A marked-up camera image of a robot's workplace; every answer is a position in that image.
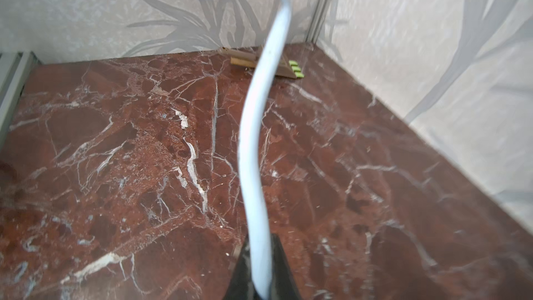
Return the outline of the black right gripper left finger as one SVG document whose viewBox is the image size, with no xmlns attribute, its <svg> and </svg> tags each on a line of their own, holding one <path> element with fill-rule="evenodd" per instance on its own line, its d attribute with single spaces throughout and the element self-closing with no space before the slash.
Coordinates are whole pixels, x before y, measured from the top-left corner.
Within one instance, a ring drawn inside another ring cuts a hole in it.
<svg viewBox="0 0 533 300">
<path fill-rule="evenodd" d="M 223 300 L 252 300 L 253 281 L 249 238 L 246 237 Z"/>
</svg>

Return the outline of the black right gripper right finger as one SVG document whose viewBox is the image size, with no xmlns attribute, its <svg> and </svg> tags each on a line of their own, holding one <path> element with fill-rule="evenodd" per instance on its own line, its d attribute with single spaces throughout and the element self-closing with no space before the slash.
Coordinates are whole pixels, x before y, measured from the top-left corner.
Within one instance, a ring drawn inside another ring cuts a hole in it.
<svg viewBox="0 0 533 300">
<path fill-rule="evenodd" d="M 272 243 L 272 283 L 270 299 L 272 300 L 301 300 L 294 281 L 293 274 L 280 238 L 271 234 Z"/>
</svg>

